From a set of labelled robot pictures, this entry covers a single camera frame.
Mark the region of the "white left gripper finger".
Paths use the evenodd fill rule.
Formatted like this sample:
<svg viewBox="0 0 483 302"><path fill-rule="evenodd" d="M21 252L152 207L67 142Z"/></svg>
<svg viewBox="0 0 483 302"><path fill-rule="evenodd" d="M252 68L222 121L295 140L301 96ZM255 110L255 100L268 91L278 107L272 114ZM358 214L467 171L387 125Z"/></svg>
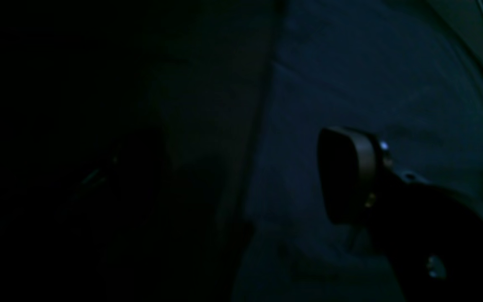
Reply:
<svg viewBox="0 0 483 302"><path fill-rule="evenodd" d="M319 177L329 220L361 225L408 302L483 302L483 203L393 166L387 144L323 128Z"/></svg>

